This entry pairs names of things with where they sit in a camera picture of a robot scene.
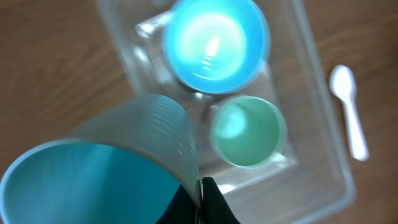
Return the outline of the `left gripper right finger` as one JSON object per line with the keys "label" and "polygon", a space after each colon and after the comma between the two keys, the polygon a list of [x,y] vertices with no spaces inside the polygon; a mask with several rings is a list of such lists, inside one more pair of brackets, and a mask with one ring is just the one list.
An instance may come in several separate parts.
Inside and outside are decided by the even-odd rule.
{"label": "left gripper right finger", "polygon": [[204,177],[202,212],[207,224],[240,224],[212,177]]}

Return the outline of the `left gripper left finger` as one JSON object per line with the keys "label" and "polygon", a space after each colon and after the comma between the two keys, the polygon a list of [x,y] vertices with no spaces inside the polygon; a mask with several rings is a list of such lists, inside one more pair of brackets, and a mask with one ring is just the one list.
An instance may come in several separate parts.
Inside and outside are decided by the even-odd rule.
{"label": "left gripper left finger", "polygon": [[196,206],[181,185],[156,224],[196,224]]}

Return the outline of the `blue plastic cup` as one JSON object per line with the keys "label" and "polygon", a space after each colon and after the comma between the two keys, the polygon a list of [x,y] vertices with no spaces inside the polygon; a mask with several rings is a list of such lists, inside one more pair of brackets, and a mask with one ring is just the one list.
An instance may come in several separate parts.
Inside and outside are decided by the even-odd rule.
{"label": "blue plastic cup", "polygon": [[1,180],[4,223],[156,223],[180,186],[201,209],[187,112],[144,95],[18,157]]}

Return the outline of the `green plastic cup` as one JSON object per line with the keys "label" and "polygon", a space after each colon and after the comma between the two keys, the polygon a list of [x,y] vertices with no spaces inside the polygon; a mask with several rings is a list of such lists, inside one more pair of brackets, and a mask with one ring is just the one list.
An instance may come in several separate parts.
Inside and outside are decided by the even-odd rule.
{"label": "green plastic cup", "polygon": [[208,139],[227,163],[257,169],[287,144],[287,124],[271,102],[248,95],[225,98],[208,118]]}

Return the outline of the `blue plastic bowl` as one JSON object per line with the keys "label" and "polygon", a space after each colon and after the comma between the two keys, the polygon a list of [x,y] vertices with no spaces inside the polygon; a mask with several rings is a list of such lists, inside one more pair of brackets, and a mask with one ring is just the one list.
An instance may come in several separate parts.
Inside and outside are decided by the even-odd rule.
{"label": "blue plastic bowl", "polygon": [[227,94],[258,76],[271,51],[271,32],[254,1],[184,0],[170,9],[163,55],[186,86]]}

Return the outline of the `pink plastic spoon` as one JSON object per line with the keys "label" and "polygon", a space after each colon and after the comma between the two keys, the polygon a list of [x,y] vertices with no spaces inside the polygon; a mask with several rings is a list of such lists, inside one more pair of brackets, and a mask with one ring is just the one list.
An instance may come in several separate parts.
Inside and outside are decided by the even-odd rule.
{"label": "pink plastic spoon", "polygon": [[369,150],[356,106],[357,86],[350,68],[337,65],[330,75],[331,92],[341,101],[351,157],[357,161],[369,159]]}

